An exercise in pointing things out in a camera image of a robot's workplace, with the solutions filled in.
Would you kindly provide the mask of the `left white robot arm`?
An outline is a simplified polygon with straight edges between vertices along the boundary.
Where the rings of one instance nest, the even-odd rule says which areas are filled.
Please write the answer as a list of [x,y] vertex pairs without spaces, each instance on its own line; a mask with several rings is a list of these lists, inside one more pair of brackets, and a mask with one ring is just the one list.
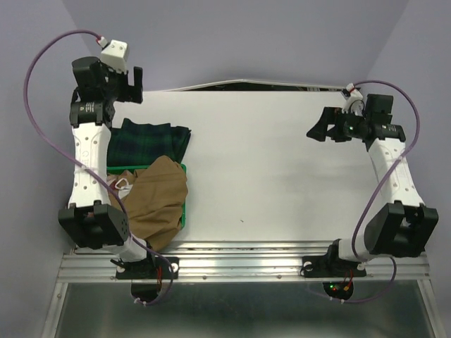
[[156,272],[150,246],[130,231],[124,206],[111,205],[113,190],[107,184],[107,151],[115,114],[114,103],[140,104],[142,74],[133,68],[115,70],[99,58],[88,56],[72,63],[77,87],[74,89],[69,121],[75,144],[73,189],[67,207],[58,212],[58,221],[80,248],[105,249],[118,256],[114,263],[124,273],[133,269],[140,277]]

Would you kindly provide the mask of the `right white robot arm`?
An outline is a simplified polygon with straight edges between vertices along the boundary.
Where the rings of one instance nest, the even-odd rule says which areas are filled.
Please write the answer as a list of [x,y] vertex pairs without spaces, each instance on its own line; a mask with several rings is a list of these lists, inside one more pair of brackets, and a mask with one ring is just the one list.
[[406,159],[403,128],[392,122],[393,97],[370,94],[349,86],[343,107],[325,107],[307,136],[319,142],[360,139],[378,181],[383,206],[348,239],[336,239],[322,256],[303,257],[306,277],[338,277],[351,271],[364,276],[363,263],[381,256],[420,256],[438,223],[438,212],[420,197]]

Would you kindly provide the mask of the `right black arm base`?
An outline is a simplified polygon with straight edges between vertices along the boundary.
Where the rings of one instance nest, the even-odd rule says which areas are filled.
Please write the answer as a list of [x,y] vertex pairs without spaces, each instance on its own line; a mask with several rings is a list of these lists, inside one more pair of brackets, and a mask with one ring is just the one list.
[[358,263],[339,258],[329,260],[326,256],[303,256],[301,271],[306,278],[366,277],[366,270],[358,269]]

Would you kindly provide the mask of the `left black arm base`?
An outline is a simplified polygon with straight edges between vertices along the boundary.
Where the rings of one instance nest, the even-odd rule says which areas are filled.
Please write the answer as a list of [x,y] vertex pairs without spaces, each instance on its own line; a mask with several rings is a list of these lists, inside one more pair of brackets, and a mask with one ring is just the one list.
[[159,257],[148,258],[138,262],[125,262],[120,259],[111,259],[110,262],[115,265],[117,280],[163,280],[178,279],[180,269],[180,259],[176,256],[167,257],[171,263],[173,274],[169,264]]

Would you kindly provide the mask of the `dark green plaid skirt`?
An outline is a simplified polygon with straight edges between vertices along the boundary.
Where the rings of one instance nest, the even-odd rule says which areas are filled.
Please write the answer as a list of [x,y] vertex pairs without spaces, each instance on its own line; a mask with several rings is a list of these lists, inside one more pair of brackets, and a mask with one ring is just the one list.
[[111,130],[107,166],[151,165],[161,156],[181,163],[191,132],[188,127],[172,126],[170,123],[137,124],[126,118],[120,128]]

